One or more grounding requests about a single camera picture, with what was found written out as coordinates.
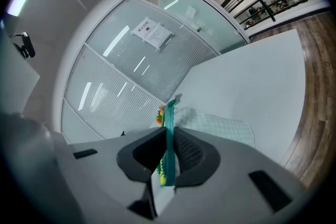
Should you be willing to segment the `orange flower pot plant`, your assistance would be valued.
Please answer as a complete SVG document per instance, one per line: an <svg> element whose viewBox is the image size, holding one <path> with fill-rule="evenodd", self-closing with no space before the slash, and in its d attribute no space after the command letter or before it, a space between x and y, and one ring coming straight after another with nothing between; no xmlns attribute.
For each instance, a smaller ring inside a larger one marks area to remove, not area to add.
<svg viewBox="0 0 336 224"><path fill-rule="evenodd" d="M159 125L159 126L165 126L165 105L160 105L158 108L158 114L155 118L155 122Z"/></svg>

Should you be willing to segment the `white paper notice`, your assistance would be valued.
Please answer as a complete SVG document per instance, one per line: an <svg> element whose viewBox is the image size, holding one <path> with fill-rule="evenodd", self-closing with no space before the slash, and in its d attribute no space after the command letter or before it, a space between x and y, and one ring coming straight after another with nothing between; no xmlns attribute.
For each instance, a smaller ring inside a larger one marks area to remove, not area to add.
<svg viewBox="0 0 336 224"><path fill-rule="evenodd" d="M157 23L148 17L145 17L131 33L156 50L160 50L161 46L173 36L173 33L161 23Z"/></svg>

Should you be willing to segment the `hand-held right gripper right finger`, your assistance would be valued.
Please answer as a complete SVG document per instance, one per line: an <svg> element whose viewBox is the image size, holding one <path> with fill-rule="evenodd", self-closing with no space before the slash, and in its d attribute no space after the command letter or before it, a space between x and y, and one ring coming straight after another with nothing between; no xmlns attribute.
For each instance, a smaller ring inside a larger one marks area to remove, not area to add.
<svg viewBox="0 0 336 224"><path fill-rule="evenodd" d="M251 146L185 128L174 133L177 147L196 149L196 165L183 158L174 196L157 219L160 224L271 224L306 190Z"/></svg>

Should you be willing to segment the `small white paper sheet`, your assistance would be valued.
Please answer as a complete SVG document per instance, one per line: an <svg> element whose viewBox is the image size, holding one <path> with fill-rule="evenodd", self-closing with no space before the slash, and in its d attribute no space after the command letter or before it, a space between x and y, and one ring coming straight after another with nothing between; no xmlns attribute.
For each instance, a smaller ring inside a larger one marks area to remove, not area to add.
<svg viewBox="0 0 336 224"><path fill-rule="evenodd" d="M188 18L193 19L196 12L197 12L197 10L194 7L188 6L185 14Z"/></svg>

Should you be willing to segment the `mint green pencil pouch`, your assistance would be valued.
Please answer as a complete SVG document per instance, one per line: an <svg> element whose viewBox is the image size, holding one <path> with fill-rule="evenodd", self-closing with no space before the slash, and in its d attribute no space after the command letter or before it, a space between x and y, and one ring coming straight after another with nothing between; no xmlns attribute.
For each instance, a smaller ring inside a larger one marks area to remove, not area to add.
<svg viewBox="0 0 336 224"><path fill-rule="evenodd" d="M156 169L162 187L173 186L175 181L177 160L173 140L175 127L205 132L255 147L255 137L247 123L206 114L194 108L177 108L179 101L180 96L177 95L165 105L163 127L167 130L167 150Z"/></svg>

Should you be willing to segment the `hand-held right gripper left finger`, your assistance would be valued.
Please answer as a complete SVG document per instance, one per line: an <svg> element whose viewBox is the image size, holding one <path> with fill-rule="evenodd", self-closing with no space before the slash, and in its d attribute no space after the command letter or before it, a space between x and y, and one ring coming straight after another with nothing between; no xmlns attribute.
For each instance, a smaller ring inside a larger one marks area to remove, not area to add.
<svg viewBox="0 0 336 224"><path fill-rule="evenodd" d="M166 150L166 129L72 145L71 177L85 224L162 224L152 175Z"/></svg>

